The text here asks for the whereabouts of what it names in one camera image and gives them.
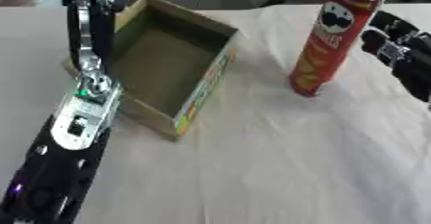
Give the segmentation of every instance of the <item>open box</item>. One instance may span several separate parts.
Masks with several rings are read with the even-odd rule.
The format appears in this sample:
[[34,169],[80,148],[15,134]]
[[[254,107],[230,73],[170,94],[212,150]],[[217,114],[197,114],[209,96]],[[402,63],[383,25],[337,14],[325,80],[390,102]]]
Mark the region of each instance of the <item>open box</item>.
[[[139,0],[116,18],[112,74],[120,109],[170,139],[188,129],[226,66],[236,29],[164,0]],[[67,61],[66,69],[74,69]]]

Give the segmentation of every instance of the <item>pringles can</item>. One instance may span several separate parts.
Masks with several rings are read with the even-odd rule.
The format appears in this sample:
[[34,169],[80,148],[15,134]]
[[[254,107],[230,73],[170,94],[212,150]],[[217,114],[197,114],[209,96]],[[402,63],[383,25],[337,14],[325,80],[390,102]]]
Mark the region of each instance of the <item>pringles can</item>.
[[385,0],[327,0],[289,77],[292,88],[315,96],[328,83]]

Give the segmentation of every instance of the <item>white tablecloth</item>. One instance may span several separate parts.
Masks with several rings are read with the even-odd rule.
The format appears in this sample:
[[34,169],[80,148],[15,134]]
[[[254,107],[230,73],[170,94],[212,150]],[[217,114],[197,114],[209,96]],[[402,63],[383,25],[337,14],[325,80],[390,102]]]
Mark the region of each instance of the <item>white tablecloth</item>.
[[[238,60],[180,142],[117,117],[77,223],[428,224],[431,116],[389,69],[356,48],[318,98],[285,86],[318,8],[206,12],[241,29]],[[385,9],[431,31],[429,5]],[[65,30],[0,11],[2,189],[70,84]]]

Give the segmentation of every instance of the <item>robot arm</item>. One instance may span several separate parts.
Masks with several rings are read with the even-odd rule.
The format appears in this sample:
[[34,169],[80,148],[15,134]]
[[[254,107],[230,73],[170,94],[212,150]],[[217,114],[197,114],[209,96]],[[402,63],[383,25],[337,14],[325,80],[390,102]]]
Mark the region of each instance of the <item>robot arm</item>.
[[120,84],[107,75],[114,0],[64,0],[76,87],[44,123],[0,205],[0,224],[69,224],[110,136]]
[[362,35],[363,50],[393,70],[417,99],[430,102],[431,35],[390,13],[379,12]]

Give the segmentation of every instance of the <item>pringles mascot face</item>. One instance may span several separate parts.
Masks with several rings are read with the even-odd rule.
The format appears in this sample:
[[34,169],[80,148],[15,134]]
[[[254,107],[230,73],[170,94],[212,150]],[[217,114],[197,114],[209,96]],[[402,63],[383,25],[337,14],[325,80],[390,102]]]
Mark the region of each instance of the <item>pringles mascot face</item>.
[[324,4],[321,12],[320,25],[330,34],[345,32],[354,22],[352,12],[336,2]]

